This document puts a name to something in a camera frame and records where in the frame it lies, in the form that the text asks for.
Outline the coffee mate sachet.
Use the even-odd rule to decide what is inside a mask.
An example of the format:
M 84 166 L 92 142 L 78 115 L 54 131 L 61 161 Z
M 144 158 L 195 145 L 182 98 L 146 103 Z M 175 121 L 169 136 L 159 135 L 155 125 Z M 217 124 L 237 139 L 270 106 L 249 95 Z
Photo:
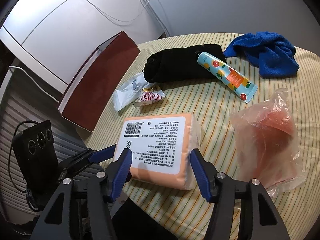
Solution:
M 142 89 L 140 96 L 133 102 L 134 107 L 143 107 L 162 101 L 165 94 L 158 85 Z

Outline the striped yellow table cloth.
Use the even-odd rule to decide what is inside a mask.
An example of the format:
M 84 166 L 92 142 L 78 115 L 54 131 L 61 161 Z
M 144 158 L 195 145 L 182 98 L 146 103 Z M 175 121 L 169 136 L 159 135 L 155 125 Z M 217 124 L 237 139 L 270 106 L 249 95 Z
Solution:
M 319 56 L 297 48 L 295 59 L 298 74 L 288 79 L 262 79 L 259 70 L 242 58 L 229 58 L 227 62 L 258 86 L 252 103 L 269 99 L 278 88 L 289 90 L 289 108 L 298 130 L 306 180 L 280 194 L 275 204 L 290 238 L 303 239 L 319 216 Z M 234 176 L 238 169 L 229 113 L 244 109 L 247 104 L 215 78 L 167 84 L 162 90 L 166 95 L 162 102 L 143 108 L 128 105 L 117 112 L 113 103 L 108 102 L 93 133 L 84 137 L 85 145 L 99 150 L 115 144 L 128 116 L 192 113 L 202 126 L 204 158 L 219 171 Z M 177 238 L 203 239 L 213 207 L 202 198 L 198 188 L 178 191 L 132 180 L 124 191 Z

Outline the fruit pattern cream tube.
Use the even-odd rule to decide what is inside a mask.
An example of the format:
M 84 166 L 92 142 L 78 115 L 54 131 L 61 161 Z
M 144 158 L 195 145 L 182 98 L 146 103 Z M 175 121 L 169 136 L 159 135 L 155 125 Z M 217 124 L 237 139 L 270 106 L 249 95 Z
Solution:
M 197 62 L 223 82 L 245 103 L 249 103 L 253 98 L 253 95 L 258 90 L 257 85 L 249 79 L 244 77 L 227 63 L 207 52 L 199 53 Z

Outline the white foil sachet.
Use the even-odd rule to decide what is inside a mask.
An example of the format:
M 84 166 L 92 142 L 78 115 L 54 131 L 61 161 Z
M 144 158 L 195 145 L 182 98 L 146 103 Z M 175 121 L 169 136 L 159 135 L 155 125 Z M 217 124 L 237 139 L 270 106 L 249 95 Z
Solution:
M 113 104 L 116 112 L 136 100 L 142 92 L 142 89 L 149 85 L 144 78 L 144 73 L 137 73 L 135 76 L 123 83 L 113 93 Z

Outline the red cardboard box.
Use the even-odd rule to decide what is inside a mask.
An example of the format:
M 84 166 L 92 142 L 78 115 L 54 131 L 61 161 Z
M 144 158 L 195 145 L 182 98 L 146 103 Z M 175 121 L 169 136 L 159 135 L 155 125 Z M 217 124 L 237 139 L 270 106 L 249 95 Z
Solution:
M 99 45 L 64 92 L 58 106 L 61 116 L 93 132 L 118 83 L 139 53 L 124 31 Z

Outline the black fabric pouch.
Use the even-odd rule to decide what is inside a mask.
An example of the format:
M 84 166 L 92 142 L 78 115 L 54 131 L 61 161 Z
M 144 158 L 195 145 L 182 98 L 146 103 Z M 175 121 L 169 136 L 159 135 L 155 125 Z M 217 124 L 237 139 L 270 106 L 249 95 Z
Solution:
M 164 49 L 148 57 L 143 69 L 144 79 L 149 83 L 206 79 L 208 71 L 197 62 L 202 52 L 207 52 L 223 62 L 226 60 L 219 44 Z

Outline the pink plastic bag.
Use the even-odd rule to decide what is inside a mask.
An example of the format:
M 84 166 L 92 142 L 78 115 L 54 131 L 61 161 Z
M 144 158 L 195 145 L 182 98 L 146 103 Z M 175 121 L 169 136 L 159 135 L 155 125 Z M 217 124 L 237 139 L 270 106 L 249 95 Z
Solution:
M 264 102 L 230 112 L 238 162 L 236 178 L 258 179 L 272 198 L 306 180 L 288 99 L 288 89 L 279 88 Z

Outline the orange tissue pack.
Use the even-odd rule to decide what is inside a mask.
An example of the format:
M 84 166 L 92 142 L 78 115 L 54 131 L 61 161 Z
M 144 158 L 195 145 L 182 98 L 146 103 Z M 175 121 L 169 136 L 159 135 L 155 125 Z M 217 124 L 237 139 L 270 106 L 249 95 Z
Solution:
M 125 118 L 114 152 L 132 152 L 132 178 L 183 191 L 192 190 L 196 179 L 190 152 L 200 148 L 201 125 L 190 113 Z

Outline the blue towel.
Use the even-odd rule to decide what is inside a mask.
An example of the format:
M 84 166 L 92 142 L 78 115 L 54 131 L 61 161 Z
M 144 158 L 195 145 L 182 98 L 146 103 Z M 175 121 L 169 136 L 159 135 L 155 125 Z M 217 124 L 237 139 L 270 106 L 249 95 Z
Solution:
M 263 78 L 294 77 L 299 70 L 296 48 L 278 33 L 246 33 L 235 38 L 223 53 L 225 57 L 245 57 L 259 68 Z

